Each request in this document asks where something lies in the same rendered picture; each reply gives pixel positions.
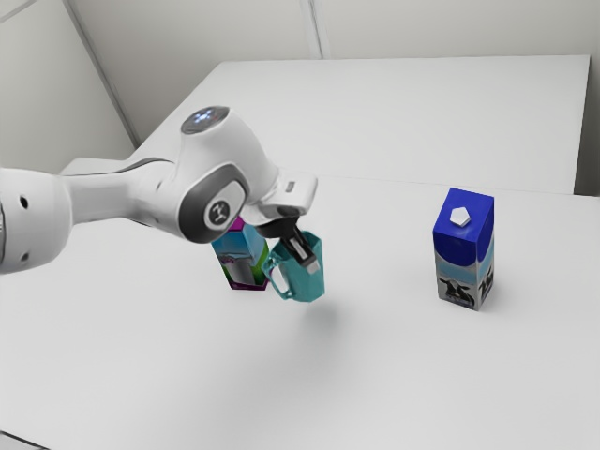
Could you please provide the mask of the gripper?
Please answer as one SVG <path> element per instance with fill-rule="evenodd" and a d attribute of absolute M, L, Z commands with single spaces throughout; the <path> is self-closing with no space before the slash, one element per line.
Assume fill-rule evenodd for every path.
<path fill-rule="evenodd" d="M 321 269 L 315 247 L 319 238 L 311 232 L 303 232 L 297 227 L 300 211 L 297 208 L 278 208 L 276 219 L 257 226 L 258 233 L 263 237 L 282 237 L 281 243 L 309 274 L 315 274 Z"/>

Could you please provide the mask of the teal faceted mug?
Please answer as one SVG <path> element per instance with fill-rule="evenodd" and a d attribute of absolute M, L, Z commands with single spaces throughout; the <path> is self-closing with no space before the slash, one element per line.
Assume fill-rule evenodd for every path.
<path fill-rule="evenodd" d="M 312 302 L 324 295 L 324 264 L 322 241 L 315 234 L 303 231 L 312 252 L 317 258 L 318 269 L 310 273 L 279 240 L 262 263 L 262 270 L 283 300 Z"/>

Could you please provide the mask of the purple and green carton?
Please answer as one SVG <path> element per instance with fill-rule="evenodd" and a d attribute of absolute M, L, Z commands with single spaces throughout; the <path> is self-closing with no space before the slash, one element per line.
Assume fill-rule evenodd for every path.
<path fill-rule="evenodd" d="M 228 231 L 212 243 L 223 273 L 233 290 L 264 291 L 268 279 L 262 264 L 269 253 L 267 241 L 237 217 Z"/>

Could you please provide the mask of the blue milk carton with cow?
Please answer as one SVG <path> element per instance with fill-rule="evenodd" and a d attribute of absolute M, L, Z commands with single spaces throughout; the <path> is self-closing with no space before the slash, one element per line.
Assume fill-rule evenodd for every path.
<path fill-rule="evenodd" d="M 494 281 L 494 198 L 448 190 L 432 230 L 436 283 L 442 300 L 483 306 Z"/>

